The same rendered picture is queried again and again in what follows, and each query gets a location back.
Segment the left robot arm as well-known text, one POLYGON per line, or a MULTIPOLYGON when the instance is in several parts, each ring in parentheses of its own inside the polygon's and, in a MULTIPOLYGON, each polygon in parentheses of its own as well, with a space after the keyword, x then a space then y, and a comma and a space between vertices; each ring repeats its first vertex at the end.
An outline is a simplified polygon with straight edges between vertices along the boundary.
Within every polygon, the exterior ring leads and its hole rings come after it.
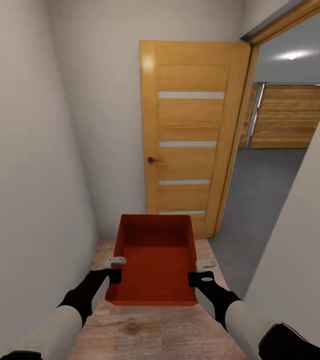
POLYGON ((107 257, 104 269, 87 273, 75 289, 41 324, 14 344, 0 360, 66 360, 87 317, 105 295, 110 284, 120 284, 122 269, 112 265, 126 264, 126 258, 107 257))

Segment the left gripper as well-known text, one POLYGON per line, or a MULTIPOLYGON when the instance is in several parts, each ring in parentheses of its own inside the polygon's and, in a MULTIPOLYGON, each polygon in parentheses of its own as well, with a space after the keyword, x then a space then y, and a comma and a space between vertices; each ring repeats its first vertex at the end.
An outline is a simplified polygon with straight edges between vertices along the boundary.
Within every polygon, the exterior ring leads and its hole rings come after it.
POLYGON ((122 280, 122 269, 106 269, 111 275, 109 284, 120 284, 122 280))

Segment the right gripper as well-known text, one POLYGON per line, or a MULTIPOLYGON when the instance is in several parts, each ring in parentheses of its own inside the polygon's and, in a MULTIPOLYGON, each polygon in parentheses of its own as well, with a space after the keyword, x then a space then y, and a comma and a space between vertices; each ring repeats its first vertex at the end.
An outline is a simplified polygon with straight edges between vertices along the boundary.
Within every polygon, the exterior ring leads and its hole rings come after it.
POLYGON ((189 272, 188 273, 188 279, 189 279, 189 286, 190 287, 197 287, 197 281, 198 278, 200 278, 201 276, 209 276, 212 279, 214 279, 214 274, 212 271, 205 271, 203 273, 198 273, 198 272, 189 272))

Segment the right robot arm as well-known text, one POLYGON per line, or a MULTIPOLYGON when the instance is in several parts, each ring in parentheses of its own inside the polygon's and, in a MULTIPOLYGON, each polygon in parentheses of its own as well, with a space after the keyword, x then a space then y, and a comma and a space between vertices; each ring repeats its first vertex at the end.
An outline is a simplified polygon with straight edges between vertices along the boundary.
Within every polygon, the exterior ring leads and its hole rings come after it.
POLYGON ((249 360, 320 360, 320 347, 296 328, 253 308, 232 291, 217 285, 212 271, 215 260, 198 260, 197 272, 189 272, 189 286, 195 287, 201 304, 247 355, 249 360))

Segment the storage box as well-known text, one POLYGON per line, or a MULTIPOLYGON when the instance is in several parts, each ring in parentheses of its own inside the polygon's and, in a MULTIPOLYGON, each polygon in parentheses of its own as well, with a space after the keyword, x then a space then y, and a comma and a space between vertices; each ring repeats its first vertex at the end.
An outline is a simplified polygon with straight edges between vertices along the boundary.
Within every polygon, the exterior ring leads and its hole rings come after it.
POLYGON ((116 306, 198 304, 188 273, 197 272, 190 215, 122 214, 113 257, 126 258, 105 300, 116 306))

